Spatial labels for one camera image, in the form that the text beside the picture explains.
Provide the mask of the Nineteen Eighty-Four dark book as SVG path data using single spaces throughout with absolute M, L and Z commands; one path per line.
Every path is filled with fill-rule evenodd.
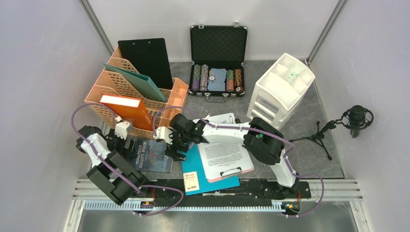
M 132 139 L 130 164 L 139 171 L 171 173 L 173 160 L 165 154 L 167 143 L 149 139 Z

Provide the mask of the orange Good Morning book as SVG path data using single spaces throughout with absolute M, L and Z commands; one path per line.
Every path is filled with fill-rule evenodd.
M 135 128 L 152 131 L 153 119 L 140 98 L 102 94 L 100 103 L 113 110 Z

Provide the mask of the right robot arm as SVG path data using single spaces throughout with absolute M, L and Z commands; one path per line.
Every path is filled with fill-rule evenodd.
M 185 161 L 191 144 L 232 142 L 240 144 L 254 158 L 272 169 L 285 197 L 299 190 L 299 177 L 286 162 L 285 145 L 294 145 L 283 134 L 263 119 L 255 117 L 250 122 L 218 123 L 210 119 L 189 120 L 182 114 L 174 116 L 168 127 L 155 129 L 155 139 L 167 143 L 165 154 L 174 161 Z

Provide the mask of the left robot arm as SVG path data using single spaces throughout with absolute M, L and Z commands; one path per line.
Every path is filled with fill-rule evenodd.
M 152 184 L 147 177 L 130 164 L 133 142 L 126 147 L 126 139 L 115 135 L 113 129 L 104 135 L 95 126 L 83 126 L 78 133 L 81 136 L 76 140 L 76 148 L 88 154 L 92 162 L 87 177 L 110 200 L 122 205 L 136 194 L 146 197 L 151 193 Z

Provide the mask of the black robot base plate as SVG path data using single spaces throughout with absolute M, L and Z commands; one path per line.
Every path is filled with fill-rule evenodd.
M 158 179 L 149 181 L 149 185 L 161 186 L 159 190 L 155 190 L 154 198 L 173 198 L 180 197 L 181 194 L 174 190 L 163 190 L 164 187 L 178 189 L 186 196 L 191 195 L 212 195 L 212 194 L 236 194 L 236 195 L 257 195 L 258 197 L 267 197 L 273 200 L 296 199 L 301 197 L 303 199 L 310 199 L 312 194 L 310 192 L 309 183 L 300 181 L 297 190 L 292 192 L 286 190 L 285 187 L 280 187 L 277 181 L 270 179 L 239 179 L 239 186 L 231 188 L 220 188 L 216 184 L 209 185 L 208 190 L 205 191 L 190 191 L 185 192 L 185 186 L 182 179 Z

